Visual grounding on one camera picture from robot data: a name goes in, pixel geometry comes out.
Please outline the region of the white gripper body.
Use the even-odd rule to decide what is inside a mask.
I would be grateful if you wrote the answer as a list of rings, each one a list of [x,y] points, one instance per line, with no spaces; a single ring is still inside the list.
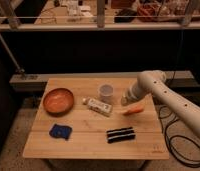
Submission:
[[[121,98],[121,105],[127,106],[129,104],[138,102],[141,99],[142,90],[138,85],[130,86]]]

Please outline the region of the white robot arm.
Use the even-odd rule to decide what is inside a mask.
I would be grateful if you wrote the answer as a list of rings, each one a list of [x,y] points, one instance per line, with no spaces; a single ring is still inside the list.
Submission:
[[[130,105],[151,93],[167,105],[200,139],[200,107],[165,85],[166,74],[161,70],[142,71],[137,81],[123,94],[121,104]]]

